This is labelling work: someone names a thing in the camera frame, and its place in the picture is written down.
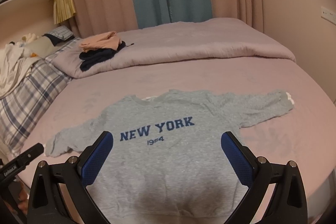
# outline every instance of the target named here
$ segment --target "folded pink shirt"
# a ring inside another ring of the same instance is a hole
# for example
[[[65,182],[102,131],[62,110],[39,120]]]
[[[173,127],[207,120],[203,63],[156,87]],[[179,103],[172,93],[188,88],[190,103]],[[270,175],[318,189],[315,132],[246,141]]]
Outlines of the folded pink shirt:
[[[117,32],[106,32],[85,38],[79,47],[84,52],[99,48],[111,48],[116,51],[119,44],[120,37],[117,36]]]

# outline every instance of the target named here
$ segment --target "plaid bedding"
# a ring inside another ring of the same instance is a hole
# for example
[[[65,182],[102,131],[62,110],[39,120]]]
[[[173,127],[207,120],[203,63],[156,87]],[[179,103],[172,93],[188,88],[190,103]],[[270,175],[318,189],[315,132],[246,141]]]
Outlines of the plaid bedding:
[[[46,112],[56,96],[71,81],[71,77],[55,68],[51,61],[80,38],[76,37],[45,60],[36,62],[31,73],[0,100],[0,139],[17,156],[37,122]]]
[[[67,27],[65,26],[59,26],[55,29],[53,29],[50,32],[47,32],[47,34],[51,34],[63,41],[67,40],[68,38],[70,38],[71,36],[73,36],[73,32],[70,31]]]

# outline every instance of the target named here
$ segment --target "screw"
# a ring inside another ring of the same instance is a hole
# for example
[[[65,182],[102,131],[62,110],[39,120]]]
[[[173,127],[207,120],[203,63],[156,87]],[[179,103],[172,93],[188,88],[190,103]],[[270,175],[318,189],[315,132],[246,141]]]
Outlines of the screw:
[[[261,164],[265,164],[266,163],[266,158],[264,157],[258,157],[258,162],[260,162]]]
[[[71,164],[74,164],[76,161],[77,161],[77,157],[76,156],[71,156],[68,161],[71,163]]]
[[[296,162],[293,161],[293,160],[291,160],[291,161],[289,162],[289,165],[290,165],[291,167],[297,167]]]
[[[47,162],[45,160],[42,160],[42,161],[39,162],[38,167],[43,167],[43,166],[45,166],[46,163]]]

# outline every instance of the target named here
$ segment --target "wall outlet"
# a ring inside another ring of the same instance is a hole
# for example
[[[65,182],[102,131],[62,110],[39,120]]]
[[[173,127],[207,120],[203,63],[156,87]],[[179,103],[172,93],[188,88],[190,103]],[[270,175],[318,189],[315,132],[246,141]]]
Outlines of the wall outlet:
[[[326,20],[328,20],[331,23],[334,23],[336,25],[336,12],[328,10],[325,7],[321,7],[321,8],[322,8],[321,17],[323,17],[324,19],[326,19]]]

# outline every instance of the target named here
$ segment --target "white shelf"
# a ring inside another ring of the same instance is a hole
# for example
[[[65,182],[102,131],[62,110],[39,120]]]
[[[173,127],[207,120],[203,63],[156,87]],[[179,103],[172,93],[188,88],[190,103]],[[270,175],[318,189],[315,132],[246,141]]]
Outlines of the white shelf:
[[[6,0],[0,4],[0,20],[9,14],[22,9],[23,7],[34,5],[48,0]]]

